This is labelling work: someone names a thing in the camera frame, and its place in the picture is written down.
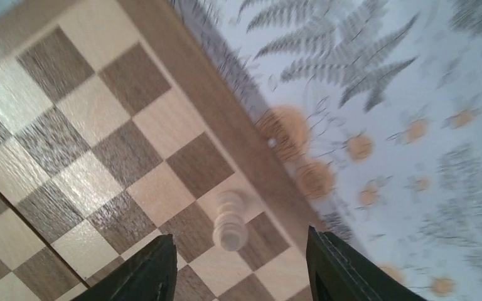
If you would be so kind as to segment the light wooden chess piece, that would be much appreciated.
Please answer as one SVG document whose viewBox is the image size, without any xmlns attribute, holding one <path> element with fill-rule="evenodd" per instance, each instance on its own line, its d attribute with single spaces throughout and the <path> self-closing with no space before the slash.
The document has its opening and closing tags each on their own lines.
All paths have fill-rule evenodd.
<svg viewBox="0 0 482 301">
<path fill-rule="evenodd" d="M 218 196 L 212 239 L 215 245 L 225 251 L 239 251 L 248 240 L 245 203 L 243 196 L 235 190 L 225 191 Z"/>
</svg>

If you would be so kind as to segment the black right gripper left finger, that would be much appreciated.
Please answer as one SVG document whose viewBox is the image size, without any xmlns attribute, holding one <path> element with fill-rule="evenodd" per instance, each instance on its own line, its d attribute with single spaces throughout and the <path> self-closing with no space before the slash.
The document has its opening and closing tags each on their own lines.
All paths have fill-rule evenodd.
<svg viewBox="0 0 482 301">
<path fill-rule="evenodd" d="M 173 301 L 177 272 L 173 235 L 159 235 L 74 300 Z"/>
</svg>

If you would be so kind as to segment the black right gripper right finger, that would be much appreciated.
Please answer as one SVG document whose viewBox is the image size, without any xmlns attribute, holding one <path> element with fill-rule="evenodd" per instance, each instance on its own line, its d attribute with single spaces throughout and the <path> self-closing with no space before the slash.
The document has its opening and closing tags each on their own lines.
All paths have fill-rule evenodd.
<svg viewBox="0 0 482 301">
<path fill-rule="evenodd" d="M 313 300 L 424 300 L 330 231 L 309 227 L 306 262 Z"/>
</svg>

